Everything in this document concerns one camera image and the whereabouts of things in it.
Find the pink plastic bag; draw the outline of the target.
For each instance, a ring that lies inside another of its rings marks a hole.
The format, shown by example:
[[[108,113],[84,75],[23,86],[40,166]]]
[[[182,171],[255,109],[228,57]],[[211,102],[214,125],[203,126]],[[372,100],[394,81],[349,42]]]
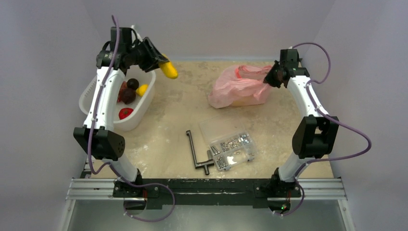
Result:
[[[208,95],[209,104],[216,109],[229,107],[235,100],[255,98],[267,101],[272,87],[263,83],[272,66],[233,65],[226,68],[214,82]]]

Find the dark purple fake fruit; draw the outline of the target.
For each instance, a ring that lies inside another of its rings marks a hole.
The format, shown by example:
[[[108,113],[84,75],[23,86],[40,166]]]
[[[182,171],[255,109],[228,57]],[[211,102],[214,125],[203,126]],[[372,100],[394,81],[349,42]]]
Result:
[[[135,101],[136,95],[137,94],[136,94],[135,90],[127,88],[127,89],[124,89],[122,91],[121,96],[120,96],[120,100],[124,104],[128,105],[128,104],[131,104],[131,103],[133,103]]]

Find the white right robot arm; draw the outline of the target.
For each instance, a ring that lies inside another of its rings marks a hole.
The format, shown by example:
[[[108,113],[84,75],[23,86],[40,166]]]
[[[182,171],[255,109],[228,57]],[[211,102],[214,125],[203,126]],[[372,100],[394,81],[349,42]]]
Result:
[[[264,78],[264,83],[272,87],[284,86],[289,90],[302,117],[292,137],[293,152],[271,177],[270,189],[277,196],[295,187],[297,177],[307,165],[332,152],[339,127],[336,124],[338,118],[329,116],[321,105],[308,70],[299,67],[299,63],[296,49],[283,49],[280,59]]]

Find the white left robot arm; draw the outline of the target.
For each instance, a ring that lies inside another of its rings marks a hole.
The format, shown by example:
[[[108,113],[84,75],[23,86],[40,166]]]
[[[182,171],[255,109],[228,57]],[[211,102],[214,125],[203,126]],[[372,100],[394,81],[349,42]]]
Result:
[[[90,110],[81,127],[74,129],[75,140],[88,160],[102,160],[125,182],[125,191],[132,197],[143,192],[140,172],[124,155],[125,139],[114,132],[115,107],[127,70],[137,65],[144,72],[161,69],[171,79],[178,77],[171,61],[152,44],[148,37],[138,38],[132,27],[111,28],[111,39],[97,55],[96,86]]]

